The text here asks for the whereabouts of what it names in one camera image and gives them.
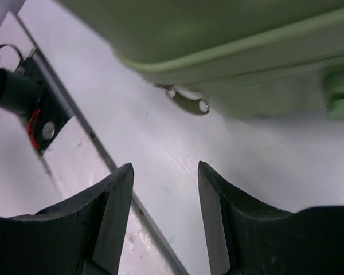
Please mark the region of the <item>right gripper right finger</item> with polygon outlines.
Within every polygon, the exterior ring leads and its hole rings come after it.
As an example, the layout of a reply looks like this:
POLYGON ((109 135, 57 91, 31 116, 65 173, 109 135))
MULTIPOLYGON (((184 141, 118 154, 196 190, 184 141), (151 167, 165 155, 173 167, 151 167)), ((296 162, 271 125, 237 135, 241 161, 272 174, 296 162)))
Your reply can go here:
POLYGON ((211 274, 344 274, 344 206, 291 213, 198 164, 211 274))

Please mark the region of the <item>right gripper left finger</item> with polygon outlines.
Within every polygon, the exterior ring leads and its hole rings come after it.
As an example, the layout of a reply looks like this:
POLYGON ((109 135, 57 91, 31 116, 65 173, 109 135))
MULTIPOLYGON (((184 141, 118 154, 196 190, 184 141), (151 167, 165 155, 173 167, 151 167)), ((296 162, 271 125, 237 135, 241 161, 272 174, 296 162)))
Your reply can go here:
POLYGON ((117 274, 133 184, 125 164, 36 214, 0 217, 0 274, 117 274))

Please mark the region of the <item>green suitcase with blue lining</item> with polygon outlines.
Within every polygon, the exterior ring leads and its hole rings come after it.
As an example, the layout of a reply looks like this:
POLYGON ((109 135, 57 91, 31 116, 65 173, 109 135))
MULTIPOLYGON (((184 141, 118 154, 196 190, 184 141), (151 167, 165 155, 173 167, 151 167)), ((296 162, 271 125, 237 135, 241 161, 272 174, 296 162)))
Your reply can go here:
POLYGON ((325 109, 344 120, 344 1, 62 1, 126 67, 243 119, 325 109))

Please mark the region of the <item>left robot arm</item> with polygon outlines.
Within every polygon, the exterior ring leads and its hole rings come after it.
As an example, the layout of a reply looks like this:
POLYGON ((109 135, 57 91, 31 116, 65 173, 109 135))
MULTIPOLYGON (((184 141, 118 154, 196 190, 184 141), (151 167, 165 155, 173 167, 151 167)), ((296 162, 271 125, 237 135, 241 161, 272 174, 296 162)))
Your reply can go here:
POLYGON ((18 116, 29 116, 41 100, 41 86, 33 79, 0 68, 0 108, 18 116))

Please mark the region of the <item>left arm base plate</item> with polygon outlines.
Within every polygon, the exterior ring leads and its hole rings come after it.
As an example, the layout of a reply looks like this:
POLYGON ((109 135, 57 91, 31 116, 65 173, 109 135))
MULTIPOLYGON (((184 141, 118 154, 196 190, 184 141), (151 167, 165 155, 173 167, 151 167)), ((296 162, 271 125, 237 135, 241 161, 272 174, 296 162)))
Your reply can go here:
POLYGON ((54 141, 68 120, 74 116, 61 94, 56 79, 46 70, 39 56, 32 54, 24 58, 13 44, 5 44, 18 55, 18 65, 14 71, 33 79, 41 86, 41 100, 38 107, 29 116, 18 116, 33 148, 42 155, 54 141))

